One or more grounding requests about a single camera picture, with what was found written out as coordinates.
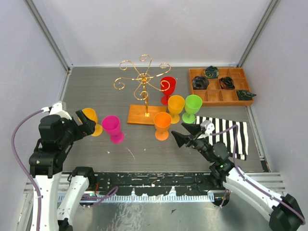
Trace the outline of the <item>black white striped cloth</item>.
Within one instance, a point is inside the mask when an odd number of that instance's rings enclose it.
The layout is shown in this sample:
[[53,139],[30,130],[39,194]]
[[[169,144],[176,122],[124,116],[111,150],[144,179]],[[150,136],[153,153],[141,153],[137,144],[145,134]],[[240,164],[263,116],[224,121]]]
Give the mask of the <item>black white striped cloth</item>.
[[205,116],[196,116],[195,118],[195,124],[201,124],[205,120],[210,120],[214,126],[215,130],[213,133],[219,133],[227,128],[232,127],[233,125],[238,126],[238,133],[237,133],[237,144],[234,148],[234,139],[236,135],[236,128],[233,128],[230,131],[224,132],[223,134],[217,135],[217,136],[209,136],[206,137],[208,142],[213,145],[216,142],[220,141],[223,142],[231,156],[233,156],[233,153],[235,153],[235,158],[246,160],[248,156],[248,123],[247,122],[237,122],[232,120],[225,120],[221,118],[213,118],[213,117],[205,117]]

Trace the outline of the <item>dark rolled tie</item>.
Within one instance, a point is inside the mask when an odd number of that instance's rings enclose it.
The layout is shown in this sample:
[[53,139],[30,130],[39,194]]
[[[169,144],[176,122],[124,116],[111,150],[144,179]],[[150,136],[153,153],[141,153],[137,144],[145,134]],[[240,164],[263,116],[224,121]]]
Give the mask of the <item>dark rolled tie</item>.
[[209,80],[205,76],[195,76],[192,79],[192,87],[194,90],[206,90],[209,86]]
[[219,84],[222,90],[234,90],[235,85],[231,77],[222,77],[219,79]]
[[237,90],[236,93],[240,101],[250,101],[256,96],[256,94],[251,93],[247,90]]
[[204,70],[204,75],[208,79],[216,79],[219,76],[219,70],[216,66],[209,66]]

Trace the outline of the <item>orange plastic wine glass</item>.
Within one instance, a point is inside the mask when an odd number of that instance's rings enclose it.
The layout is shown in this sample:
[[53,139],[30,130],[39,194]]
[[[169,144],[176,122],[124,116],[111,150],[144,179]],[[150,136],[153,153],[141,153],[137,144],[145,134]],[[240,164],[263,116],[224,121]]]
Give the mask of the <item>orange plastic wine glass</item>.
[[159,141],[165,141],[169,137],[171,116],[167,112],[160,112],[154,116],[155,137]]

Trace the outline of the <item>dark rolled tie right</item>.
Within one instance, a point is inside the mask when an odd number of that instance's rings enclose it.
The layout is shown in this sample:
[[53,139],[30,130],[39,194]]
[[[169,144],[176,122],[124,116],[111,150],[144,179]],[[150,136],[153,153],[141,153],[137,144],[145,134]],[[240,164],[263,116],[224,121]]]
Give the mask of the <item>dark rolled tie right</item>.
[[247,90],[237,90],[236,93],[240,101],[250,101],[256,96],[256,94],[251,93]]

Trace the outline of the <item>green plastic wine glass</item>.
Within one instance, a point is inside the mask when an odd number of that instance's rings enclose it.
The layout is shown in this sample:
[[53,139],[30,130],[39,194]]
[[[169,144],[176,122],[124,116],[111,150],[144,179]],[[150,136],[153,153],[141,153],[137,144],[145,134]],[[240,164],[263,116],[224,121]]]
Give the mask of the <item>green plastic wine glass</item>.
[[195,114],[200,110],[203,104],[202,98],[198,95],[189,95],[185,99],[185,113],[182,115],[184,123],[191,124],[195,121]]

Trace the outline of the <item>dark rolled tie left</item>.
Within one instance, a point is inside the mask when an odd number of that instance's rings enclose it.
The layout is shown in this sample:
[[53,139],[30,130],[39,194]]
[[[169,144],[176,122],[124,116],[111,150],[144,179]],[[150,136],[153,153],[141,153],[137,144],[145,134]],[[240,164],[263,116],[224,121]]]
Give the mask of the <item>dark rolled tie left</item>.
[[206,90],[209,86],[209,80],[205,76],[195,76],[192,79],[192,87],[194,90]]

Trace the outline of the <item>magenta plastic wine glass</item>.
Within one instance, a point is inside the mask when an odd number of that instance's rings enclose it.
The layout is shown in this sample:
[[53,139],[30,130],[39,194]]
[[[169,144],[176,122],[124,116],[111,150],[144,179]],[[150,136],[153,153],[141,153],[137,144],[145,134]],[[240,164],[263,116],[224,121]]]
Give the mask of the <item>magenta plastic wine glass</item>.
[[124,133],[121,131],[121,123],[117,116],[109,115],[102,120],[102,127],[110,136],[112,143],[119,144],[124,140]]

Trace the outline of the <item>gold wire wine glass rack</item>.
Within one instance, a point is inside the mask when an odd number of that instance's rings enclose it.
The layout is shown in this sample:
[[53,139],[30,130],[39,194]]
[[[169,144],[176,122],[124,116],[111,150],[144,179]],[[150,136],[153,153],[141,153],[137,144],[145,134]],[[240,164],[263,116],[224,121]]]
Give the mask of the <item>gold wire wine glass rack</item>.
[[128,124],[151,126],[154,124],[154,116],[156,114],[167,111],[164,106],[149,105],[149,93],[147,91],[147,86],[150,86],[153,89],[158,90],[160,92],[164,92],[165,90],[153,86],[150,82],[152,79],[161,77],[162,75],[170,72],[171,65],[168,63],[161,63],[159,65],[159,68],[161,68],[163,72],[161,74],[151,76],[148,72],[151,67],[152,57],[148,54],[142,54],[139,57],[140,62],[145,62],[147,60],[149,60],[149,64],[145,72],[140,72],[132,61],[123,60],[119,64],[120,70],[126,71],[128,68],[128,64],[131,64],[138,75],[136,78],[119,77],[113,83],[113,86],[116,90],[123,90],[125,88],[125,83],[123,83],[122,80],[137,81],[139,83],[138,87],[133,92],[133,96],[138,101],[144,101],[144,104],[143,105],[131,104],[129,106],[128,119],[127,119]]

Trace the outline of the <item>red plastic wine glass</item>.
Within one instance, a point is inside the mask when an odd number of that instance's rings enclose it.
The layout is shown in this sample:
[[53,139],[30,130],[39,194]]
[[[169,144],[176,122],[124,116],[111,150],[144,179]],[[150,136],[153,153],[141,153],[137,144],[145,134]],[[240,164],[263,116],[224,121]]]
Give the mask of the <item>red plastic wine glass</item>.
[[176,87],[176,80],[174,77],[166,76],[163,77],[160,81],[161,91],[163,93],[163,97],[161,98],[161,103],[163,105],[168,105],[168,100],[171,94],[174,92]]

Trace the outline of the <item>yellow wine glass left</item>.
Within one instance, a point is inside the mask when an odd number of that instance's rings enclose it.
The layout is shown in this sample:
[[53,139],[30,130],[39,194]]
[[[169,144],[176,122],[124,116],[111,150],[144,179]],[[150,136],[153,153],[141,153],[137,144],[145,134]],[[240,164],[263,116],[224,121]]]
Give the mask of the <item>yellow wine glass left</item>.
[[100,136],[103,132],[103,128],[102,126],[98,123],[98,117],[97,114],[95,112],[94,109],[92,108],[84,108],[82,109],[82,112],[84,113],[84,115],[95,122],[95,128],[94,128],[94,133],[92,134],[92,136],[97,137]]

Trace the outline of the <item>yellow wine glass centre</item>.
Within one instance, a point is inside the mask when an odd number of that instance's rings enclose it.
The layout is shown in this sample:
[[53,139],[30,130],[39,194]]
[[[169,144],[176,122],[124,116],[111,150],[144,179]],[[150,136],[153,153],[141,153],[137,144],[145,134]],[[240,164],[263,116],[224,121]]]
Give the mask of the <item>yellow wine glass centre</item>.
[[173,95],[168,100],[168,111],[171,116],[171,123],[176,124],[180,120],[180,113],[185,106],[185,100],[180,95]]

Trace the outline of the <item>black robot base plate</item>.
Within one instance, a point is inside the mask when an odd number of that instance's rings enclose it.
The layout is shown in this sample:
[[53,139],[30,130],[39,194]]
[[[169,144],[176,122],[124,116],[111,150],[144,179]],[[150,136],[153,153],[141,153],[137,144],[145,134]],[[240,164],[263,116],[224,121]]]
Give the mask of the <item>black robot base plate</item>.
[[159,196],[169,195],[175,190],[176,196],[207,195],[211,190],[223,191],[224,187],[214,183],[210,174],[199,172],[101,172],[76,171],[68,178],[73,182],[73,177],[83,176],[89,178],[89,190],[98,192],[98,195],[106,195],[114,192],[116,195],[130,196]]

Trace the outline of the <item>dark rolled tie middle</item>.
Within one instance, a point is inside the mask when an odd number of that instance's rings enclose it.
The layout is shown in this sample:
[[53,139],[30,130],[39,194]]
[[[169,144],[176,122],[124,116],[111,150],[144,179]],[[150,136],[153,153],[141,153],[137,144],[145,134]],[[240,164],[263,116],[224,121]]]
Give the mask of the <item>dark rolled tie middle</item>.
[[222,90],[234,90],[235,85],[231,77],[222,77],[219,79],[219,84]]

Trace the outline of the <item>yellow wine glass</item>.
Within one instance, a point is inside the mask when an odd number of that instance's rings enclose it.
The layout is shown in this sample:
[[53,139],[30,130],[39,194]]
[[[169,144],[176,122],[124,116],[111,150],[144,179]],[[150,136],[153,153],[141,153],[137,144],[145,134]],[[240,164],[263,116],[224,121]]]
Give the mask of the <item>yellow wine glass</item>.
[[94,133],[92,134],[92,136],[97,137],[100,136],[103,132],[103,128],[102,126],[98,123],[98,117],[97,114],[95,112],[94,109],[92,108],[84,108],[82,109],[82,112],[84,113],[84,115],[95,122],[95,128],[94,128]]
[[185,100],[180,95],[173,95],[168,100],[168,111],[171,116],[171,123],[176,124],[180,120],[180,113],[185,106]]

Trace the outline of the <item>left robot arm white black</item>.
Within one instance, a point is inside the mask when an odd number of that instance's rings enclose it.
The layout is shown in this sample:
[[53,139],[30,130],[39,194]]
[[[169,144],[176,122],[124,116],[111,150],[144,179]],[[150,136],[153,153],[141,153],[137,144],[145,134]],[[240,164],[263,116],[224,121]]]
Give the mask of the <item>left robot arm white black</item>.
[[35,204],[40,215],[39,225],[33,228],[41,231],[71,231],[73,219],[85,191],[95,188],[97,178],[91,167],[76,167],[71,173],[69,189],[57,206],[59,183],[63,163],[74,142],[91,135],[95,122],[81,110],[76,111],[81,121],[78,125],[71,118],[49,114],[41,119],[38,126],[40,139],[29,159],[30,175],[34,179],[34,190],[41,193]]

